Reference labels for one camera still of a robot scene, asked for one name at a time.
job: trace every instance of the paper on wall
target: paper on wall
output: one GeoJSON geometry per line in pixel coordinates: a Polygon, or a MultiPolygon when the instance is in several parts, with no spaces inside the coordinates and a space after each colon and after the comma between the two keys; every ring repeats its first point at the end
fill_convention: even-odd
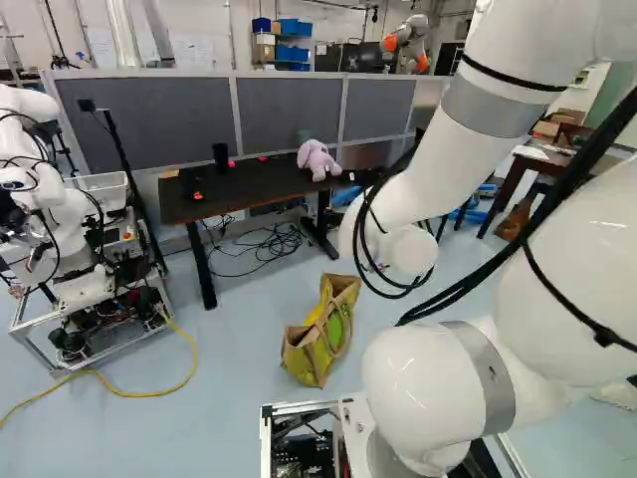
{"type": "Polygon", "coordinates": [[[116,68],[117,58],[115,45],[112,42],[110,30],[103,28],[89,28],[89,41],[91,50],[99,68],[116,68]]]}
{"type": "Polygon", "coordinates": [[[177,68],[211,70],[216,66],[214,46],[208,35],[201,33],[171,33],[170,42],[177,68]]]}

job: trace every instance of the pink stuffed animal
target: pink stuffed animal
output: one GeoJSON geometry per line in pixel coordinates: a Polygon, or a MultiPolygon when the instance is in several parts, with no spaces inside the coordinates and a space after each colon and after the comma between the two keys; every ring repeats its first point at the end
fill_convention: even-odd
{"type": "Polygon", "coordinates": [[[313,182],[323,181],[328,171],[332,176],[342,173],[342,167],[329,155],[327,146],[316,139],[309,139],[301,145],[297,153],[297,164],[299,168],[308,167],[312,171],[313,182]]]}

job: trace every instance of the gray band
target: gray band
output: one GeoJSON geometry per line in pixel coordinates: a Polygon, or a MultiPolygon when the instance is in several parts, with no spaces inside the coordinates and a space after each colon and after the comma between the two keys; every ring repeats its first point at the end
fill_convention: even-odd
{"type": "Polygon", "coordinates": [[[494,137],[520,137],[528,133],[548,108],[499,97],[460,74],[454,76],[440,104],[462,126],[494,137]]]}
{"type": "Polygon", "coordinates": [[[511,428],[516,417],[516,393],[509,371],[494,345],[475,327],[466,322],[444,322],[462,343],[480,377],[485,393],[485,435],[511,428]]]}

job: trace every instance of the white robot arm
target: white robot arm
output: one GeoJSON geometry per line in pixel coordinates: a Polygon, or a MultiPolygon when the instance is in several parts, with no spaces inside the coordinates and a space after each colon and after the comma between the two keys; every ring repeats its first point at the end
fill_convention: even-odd
{"type": "Polygon", "coordinates": [[[429,34],[429,19],[426,15],[410,16],[396,30],[380,42],[380,50],[407,57],[406,71],[410,74],[424,73],[429,66],[425,53],[425,39],[429,34]]]}
{"type": "Polygon", "coordinates": [[[23,129],[23,122],[52,120],[58,112],[58,105],[47,95],[0,86],[0,254],[9,263],[16,256],[31,257],[13,267],[26,286],[52,273],[35,274],[33,259],[41,257],[43,248],[50,256],[49,264],[59,264],[62,258],[89,247],[82,230],[89,200],[81,191],[65,188],[60,173],[48,162],[45,145],[23,129]],[[20,215],[20,223],[14,220],[15,214],[20,215]]]}
{"type": "MultiPolygon", "coordinates": [[[[409,167],[389,179],[366,222],[370,249],[401,269],[428,270],[436,245],[411,224],[459,206],[585,65],[637,58],[629,0],[496,0],[409,167]]],[[[529,250],[582,314],[630,347],[602,347],[591,326],[556,299],[522,251],[501,278],[495,318],[380,334],[363,359],[378,430],[401,461],[442,476],[469,442],[552,416],[588,387],[637,373],[637,159],[581,187],[537,229],[529,250]]],[[[339,231],[343,255],[363,198],[339,231]]]]}

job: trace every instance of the wooden table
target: wooden table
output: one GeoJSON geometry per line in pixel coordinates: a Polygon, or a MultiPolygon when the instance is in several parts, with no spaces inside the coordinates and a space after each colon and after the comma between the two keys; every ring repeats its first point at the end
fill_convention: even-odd
{"type": "Polygon", "coordinates": [[[318,192],[317,223],[301,218],[301,225],[311,240],[325,251],[330,259],[338,259],[338,252],[327,240],[325,209],[329,205],[330,190],[354,184],[370,185],[382,169],[344,171],[341,176],[328,176],[322,182],[312,182],[308,169],[299,169],[294,154],[271,157],[265,162],[257,159],[237,161],[226,174],[219,174],[214,165],[207,171],[206,199],[194,201],[182,194],[177,176],[158,180],[161,222],[167,225],[184,224],[197,266],[204,307],[217,307],[217,297],[208,259],[199,236],[196,221],[250,207],[257,207],[318,192]]]}
{"type": "MultiPolygon", "coordinates": [[[[496,217],[496,214],[507,208],[511,197],[514,195],[514,192],[516,192],[516,188],[527,170],[537,171],[540,174],[547,174],[552,177],[559,177],[564,171],[564,168],[572,160],[571,156],[544,149],[541,147],[543,144],[550,144],[550,142],[534,137],[530,139],[526,145],[538,148],[548,156],[548,159],[537,159],[524,154],[514,153],[514,162],[511,165],[511,169],[509,169],[505,182],[502,183],[491,209],[489,209],[487,219],[485,219],[478,231],[479,239],[485,237],[485,233],[496,217]]],[[[597,161],[590,172],[592,175],[600,174],[621,161],[622,159],[619,157],[605,154],[597,161]]]]}

